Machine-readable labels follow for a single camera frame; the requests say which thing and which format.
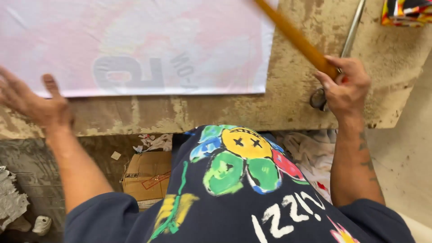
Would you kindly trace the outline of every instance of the yellow handle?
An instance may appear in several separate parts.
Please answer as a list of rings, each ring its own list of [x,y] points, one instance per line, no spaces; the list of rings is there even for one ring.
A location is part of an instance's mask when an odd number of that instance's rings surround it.
[[[327,74],[333,80],[336,79],[338,72],[335,67],[327,62],[309,41],[296,29],[291,22],[280,13],[273,10],[264,0],[255,0],[260,8],[273,20],[276,27],[284,33],[289,41],[311,62],[319,71]]]

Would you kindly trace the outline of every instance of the navy t-shirt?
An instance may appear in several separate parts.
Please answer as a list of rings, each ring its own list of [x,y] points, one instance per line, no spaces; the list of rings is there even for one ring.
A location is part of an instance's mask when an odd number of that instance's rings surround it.
[[[164,200],[139,212],[124,193],[96,196],[66,218],[65,242],[414,242],[391,209],[324,200],[274,138],[203,126],[176,137]]]

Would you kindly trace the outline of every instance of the white fabric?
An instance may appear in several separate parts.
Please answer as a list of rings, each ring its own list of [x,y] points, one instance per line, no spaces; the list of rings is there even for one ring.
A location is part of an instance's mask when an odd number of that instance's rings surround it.
[[[264,93],[273,32],[251,0],[3,0],[0,64],[44,97]]]
[[[336,130],[279,131],[276,132],[276,139],[292,154],[296,166],[311,185],[331,203],[330,169],[334,157]]]

